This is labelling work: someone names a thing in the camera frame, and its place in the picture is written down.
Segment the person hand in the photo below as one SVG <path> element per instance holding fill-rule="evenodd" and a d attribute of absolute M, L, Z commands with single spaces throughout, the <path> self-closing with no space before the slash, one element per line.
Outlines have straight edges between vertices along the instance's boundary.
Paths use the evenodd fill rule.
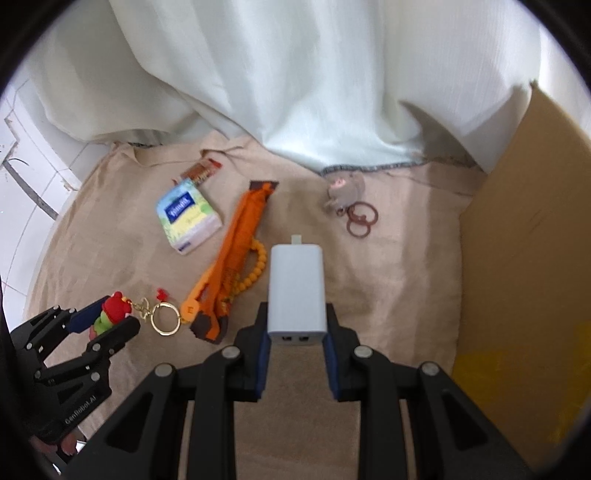
<path fill-rule="evenodd" d="M 47 444 L 38 439 L 36 436 L 29 438 L 31 445 L 40 453 L 44 455 L 56 453 L 58 450 L 62 451 L 68 456 L 73 456 L 77 453 L 78 429 L 74 429 L 68 433 L 59 444 Z"/>

